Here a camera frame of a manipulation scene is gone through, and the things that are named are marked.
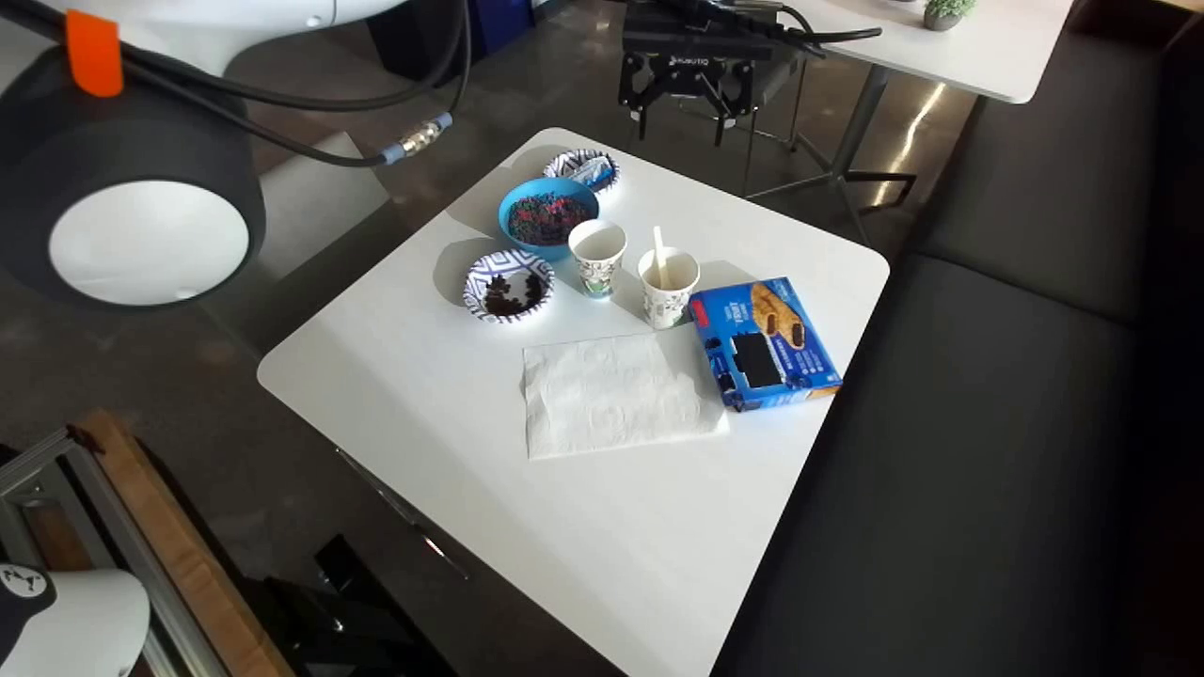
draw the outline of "white table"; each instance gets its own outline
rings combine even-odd
[[[495,207],[559,152],[544,132],[418,228],[334,305],[273,350],[259,384],[442,524],[629,672],[709,672],[832,396],[734,418],[728,437],[527,459],[522,350],[650,332],[638,279],[599,305],[554,285],[537,332],[490,332],[458,310]],[[705,285],[789,275],[841,369],[872,317],[889,265],[852,242],[615,152],[604,215],[629,228],[626,270],[650,225],[705,265]]]
[[[1063,38],[1067,15],[1074,0],[979,0],[974,13],[953,30],[927,30],[921,13],[927,0],[754,0],[754,5],[789,5],[800,9],[813,30],[867,30],[882,28],[882,38],[867,42],[832,42],[830,53],[868,65],[862,99],[848,122],[841,152],[822,158],[807,139],[801,146],[825,167],[822,177],[776,186],[754,193],[758,198],[811,190],[811,186],[841,186],[848,198],[848,215],[860,222],[852,207],[848,181],[910,181],[905,173],[860,177],[855,154],[868,132],[876,101],[889,85],[891,72],[947,83],[995,101],[1029,104],[1042,83],[1042,72]]]
[[[947,83],[1010,104],[1030,101],[1074,0],[979,0],[939,33],[921,28],[927,0],[784,0],[817,30],[882,28],[868,42],[832,42],[830,53],[914,79]]]

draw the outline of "blue box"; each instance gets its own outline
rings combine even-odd
[[[789,279],[699,289],[688,317],[729,409],[768,409],[841,386]]]

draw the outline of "cup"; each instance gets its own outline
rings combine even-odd
[[[580,266],[584,292],[589,299],[611,299],[615,292],[615,266],[629,248],[629,232],[615,222],[580,222],[569,232],[569,253]]]
[[[665,248],[641,259],[648,322],[673,326],[684,317],[688,292],[699,285],[699,265],[688,253]]]

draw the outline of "napkin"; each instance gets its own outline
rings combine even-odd
[[[530,350],[522,398],[530,459],[728,434],[693,326]]]

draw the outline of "plate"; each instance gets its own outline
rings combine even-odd
[[[527,253],[490,253],[462,281],[462,305],[481,322],[522,322],[549,305],[554,270]]]

